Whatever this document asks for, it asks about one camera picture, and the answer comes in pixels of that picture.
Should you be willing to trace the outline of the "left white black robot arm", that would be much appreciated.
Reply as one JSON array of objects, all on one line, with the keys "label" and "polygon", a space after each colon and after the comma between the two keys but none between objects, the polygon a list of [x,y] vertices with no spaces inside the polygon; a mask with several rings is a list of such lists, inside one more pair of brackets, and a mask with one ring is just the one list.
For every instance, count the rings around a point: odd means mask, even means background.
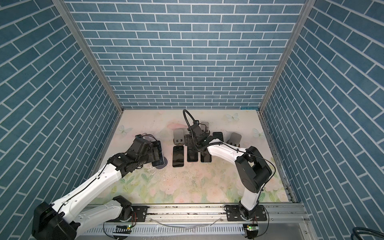
[{"label": "left white black robot arm", "polygon": [[70,193],[34,210],[32,236],[37,240],[75,240],[86,231],[110,220],[128,223],[138,220],[132,203],[123,196],[85,211],[85,207],[109,186],[145,164],[164,165],[161,142],[152,135],[137,135],[127,151],[107,160],[93,176]]}]

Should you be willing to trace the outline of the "black phone stand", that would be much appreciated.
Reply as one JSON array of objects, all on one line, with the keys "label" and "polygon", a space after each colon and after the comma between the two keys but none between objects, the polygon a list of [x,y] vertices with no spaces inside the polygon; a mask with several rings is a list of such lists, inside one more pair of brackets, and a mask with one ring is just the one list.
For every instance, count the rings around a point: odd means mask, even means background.
[{"label": "black phone stand", "polygon": [[173,168],[181,168],[184,166],[184,146],[173,147]]},{"label": "black phone stand", "polygon": [[187,162],[197,162],[199,153],[192,147],[187,147]]}]

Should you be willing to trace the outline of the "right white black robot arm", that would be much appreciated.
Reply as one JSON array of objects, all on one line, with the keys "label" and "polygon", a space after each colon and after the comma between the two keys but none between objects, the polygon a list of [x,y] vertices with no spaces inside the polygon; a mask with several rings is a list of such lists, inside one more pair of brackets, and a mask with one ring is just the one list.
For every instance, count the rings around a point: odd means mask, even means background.
[{"label": "right white black robot arm", "polygon": [[239,211],[243,219],[253,219],[259,207],[262,190],[276,173],[276,169],[271,169],[273,164],[264,159],[259,150],[253,146],[246,149],[235,147],[213,136],[196,140],[191,135],[186,135],[185,145],[200,153],[207,150],[211,156],[219,157],[236,166],[245,187],[239,201]]}]

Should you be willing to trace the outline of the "black phone back stand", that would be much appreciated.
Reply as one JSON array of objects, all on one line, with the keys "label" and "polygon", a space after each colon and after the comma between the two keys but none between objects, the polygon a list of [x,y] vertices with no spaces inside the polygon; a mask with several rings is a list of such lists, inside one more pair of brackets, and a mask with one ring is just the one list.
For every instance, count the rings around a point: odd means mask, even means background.
[{"label": "black phone back stand", "polygon": [[181,168],[184,166],[184,146],[173,147],[173,168]]}]

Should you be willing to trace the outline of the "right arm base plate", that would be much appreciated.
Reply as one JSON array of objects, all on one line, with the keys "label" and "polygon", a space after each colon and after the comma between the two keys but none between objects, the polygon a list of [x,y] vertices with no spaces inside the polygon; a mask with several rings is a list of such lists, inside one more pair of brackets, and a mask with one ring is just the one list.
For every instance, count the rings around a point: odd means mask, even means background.
[{"label": "right arm base plate", "polygon": [[247,210],[241,203],[238,205],[225,205],[227,221],[266,221],[268,219],[264,206],[257,205],[252,210]]}]

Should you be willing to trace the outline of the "shiny phone stand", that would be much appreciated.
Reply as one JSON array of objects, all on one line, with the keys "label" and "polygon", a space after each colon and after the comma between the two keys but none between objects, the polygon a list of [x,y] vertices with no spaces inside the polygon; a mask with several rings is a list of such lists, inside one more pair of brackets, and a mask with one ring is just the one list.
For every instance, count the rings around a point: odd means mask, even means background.
[{"label": "shiny phone stand", "polygon": [[157,165],[157,161],[163,160],[163,151],[161,147],[161,142],[156,141],[154,142],[154,147],[153,147],[153,161],[152,161],[152,166],[155,167]]},{"label": "shiny phone stand", "polygon": [[208,151],[200,152],[202,163],[211,163],[212,155]]},{"label": "shiny phone stand", "polygon": [[224,135],[222,132],[213,132],[213,138],[219,139],[221,142],[224,141]]}]

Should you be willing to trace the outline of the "grey phone stand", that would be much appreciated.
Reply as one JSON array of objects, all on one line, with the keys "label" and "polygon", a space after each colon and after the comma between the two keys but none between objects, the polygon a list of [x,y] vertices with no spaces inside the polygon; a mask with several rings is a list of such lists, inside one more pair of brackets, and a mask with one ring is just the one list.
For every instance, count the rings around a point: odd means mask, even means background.
[{"label": "grey phone stand", "polygon": [[200,122],[200,128],[205,132],[209,131],[209,126],[210,124],[208,122]]}]

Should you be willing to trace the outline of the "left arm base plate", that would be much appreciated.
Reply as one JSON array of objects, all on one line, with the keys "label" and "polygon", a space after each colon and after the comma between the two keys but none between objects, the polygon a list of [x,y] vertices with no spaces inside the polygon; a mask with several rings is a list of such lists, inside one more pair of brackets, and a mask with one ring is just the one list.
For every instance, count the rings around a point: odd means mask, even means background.
[{"label": "left arm base plate", "polygon": [[121,217],[117,217],[116,219],[107,221],[108,223],[143,223],[146,221],[148,206],[132,206],[131,210],[128,213],[128,216],[125,220]]}]

